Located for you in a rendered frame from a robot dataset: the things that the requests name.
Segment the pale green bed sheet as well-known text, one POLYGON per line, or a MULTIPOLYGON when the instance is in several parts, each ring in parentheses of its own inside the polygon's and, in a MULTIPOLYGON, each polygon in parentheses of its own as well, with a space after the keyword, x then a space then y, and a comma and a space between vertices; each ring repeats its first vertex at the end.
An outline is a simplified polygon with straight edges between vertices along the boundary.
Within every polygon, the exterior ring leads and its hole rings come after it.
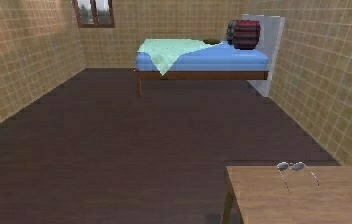
POLYGON ((146 39, 137 50, 135 69, 155 67, 164 76, 180 56, 221 44, 220 40, 209 44, 195 39, 146 39))

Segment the blue mattress wooden bed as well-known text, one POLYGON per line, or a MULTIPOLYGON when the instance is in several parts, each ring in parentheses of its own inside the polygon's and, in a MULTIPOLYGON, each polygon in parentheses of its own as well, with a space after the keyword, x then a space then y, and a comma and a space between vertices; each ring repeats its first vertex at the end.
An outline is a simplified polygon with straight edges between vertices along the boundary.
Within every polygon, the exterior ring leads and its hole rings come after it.
POLYGON ((146 71, 134 69, 136 93, 142 93, 144 79, 246 80, 261 96, 269 96, 285 18, 244 14, 240 20, 260 23, 260 39, 255 49, 236 49, 224 39, 221 45, 180 56, 164 76, 155 67, 148 66, 146 71))

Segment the dark grey striped pillow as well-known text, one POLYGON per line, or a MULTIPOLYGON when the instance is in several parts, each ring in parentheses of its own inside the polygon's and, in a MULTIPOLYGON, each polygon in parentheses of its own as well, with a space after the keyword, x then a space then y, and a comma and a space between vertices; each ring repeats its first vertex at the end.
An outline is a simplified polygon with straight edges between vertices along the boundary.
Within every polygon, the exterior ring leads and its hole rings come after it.
POLYGON ((237 25, 237 21, 236 20, 231 20, 228 23, 228 28, 227 28, 227 32, 226 32, 226 39, 229 45, 233 44, 233 34, 234 34, 234 28, 237 25))

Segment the dark red striped pillow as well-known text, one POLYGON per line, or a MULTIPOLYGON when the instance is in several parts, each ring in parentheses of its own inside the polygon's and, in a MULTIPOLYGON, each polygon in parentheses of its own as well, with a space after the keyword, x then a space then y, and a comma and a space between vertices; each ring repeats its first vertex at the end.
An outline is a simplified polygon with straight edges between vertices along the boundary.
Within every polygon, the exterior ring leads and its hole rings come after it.
POLYGON ((234 27, 233 45, 240 50, 253 50, 260 39, 261 26, 258 21, 239 20, 234 27))

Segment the brown framed window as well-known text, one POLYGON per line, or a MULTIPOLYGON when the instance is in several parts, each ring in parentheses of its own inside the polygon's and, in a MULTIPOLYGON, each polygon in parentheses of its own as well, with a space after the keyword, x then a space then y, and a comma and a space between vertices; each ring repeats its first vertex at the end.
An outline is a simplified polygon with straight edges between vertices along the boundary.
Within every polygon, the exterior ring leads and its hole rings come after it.
POLYGON ((113 0, 71 0, 79 28, 114 28, 113 0))

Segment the light brown wooden table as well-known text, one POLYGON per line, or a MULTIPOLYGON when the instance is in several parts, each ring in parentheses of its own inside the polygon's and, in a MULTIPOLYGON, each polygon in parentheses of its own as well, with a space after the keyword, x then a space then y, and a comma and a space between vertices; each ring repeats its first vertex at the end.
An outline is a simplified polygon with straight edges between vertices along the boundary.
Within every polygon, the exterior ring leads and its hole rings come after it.
POLYGON ((228 166, 221 224, 352 224, 352 166, 228 166))

